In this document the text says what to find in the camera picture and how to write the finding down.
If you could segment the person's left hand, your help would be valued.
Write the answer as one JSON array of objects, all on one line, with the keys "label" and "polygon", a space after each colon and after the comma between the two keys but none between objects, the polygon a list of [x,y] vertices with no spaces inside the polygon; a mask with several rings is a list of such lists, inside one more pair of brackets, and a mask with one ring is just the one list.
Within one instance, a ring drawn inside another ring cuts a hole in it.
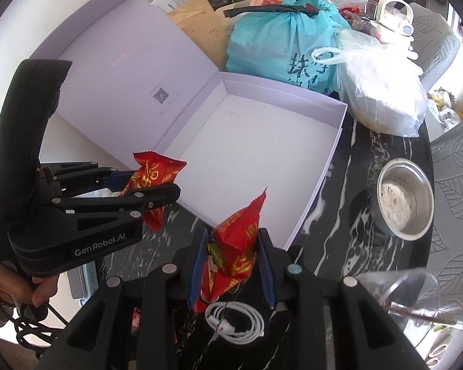
[{"label": "person's left hand", "polygon": [[30,282],[0,263],[0,298],[41,306],[57,294],[59,275],[47,278],[33,277]]}]

